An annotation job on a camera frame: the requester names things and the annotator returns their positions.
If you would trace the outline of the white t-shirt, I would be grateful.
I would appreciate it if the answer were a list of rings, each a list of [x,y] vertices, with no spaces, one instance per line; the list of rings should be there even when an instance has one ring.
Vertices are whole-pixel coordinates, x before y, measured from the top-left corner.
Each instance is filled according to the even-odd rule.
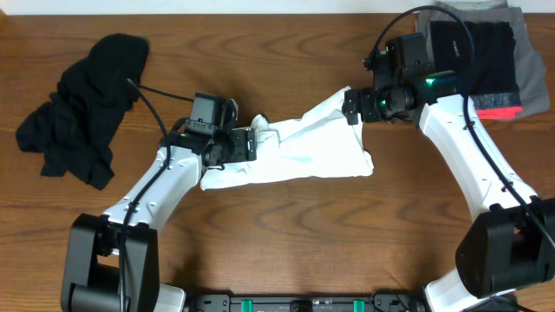
[[[257,159],[209,170],[202,190],[225,189],[291,179],[368,177],[374,172],[371,155],[362,143],[362,125],[351,126],[342,113],[345,87],[298,119],[270,123],[255,116]]]

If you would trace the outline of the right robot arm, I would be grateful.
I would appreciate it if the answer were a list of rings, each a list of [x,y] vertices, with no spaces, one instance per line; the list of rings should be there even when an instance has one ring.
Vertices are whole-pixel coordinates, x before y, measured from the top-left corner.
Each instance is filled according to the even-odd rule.
[[[421,33],[374,47],[364,66],[374,84],[344,96],[350,125],[413,122],[441,153],[467,201],[472,225],[455,267],[429,283],[413,311],[469,311],[554,277],[554,202],[541,199],[511,168],[480,122],[453,71],[438,71]]]

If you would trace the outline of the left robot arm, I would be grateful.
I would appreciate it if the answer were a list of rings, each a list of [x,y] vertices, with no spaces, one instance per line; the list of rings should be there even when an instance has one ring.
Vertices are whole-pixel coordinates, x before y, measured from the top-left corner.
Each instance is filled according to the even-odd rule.
[[[100,216],[81,214],[69,233],[64,311],[181,311],[186,292],[160,281],[158,235],[210,169],[256,158],[254,132],[238,128],[233,99],[196,94],[135,186]]]

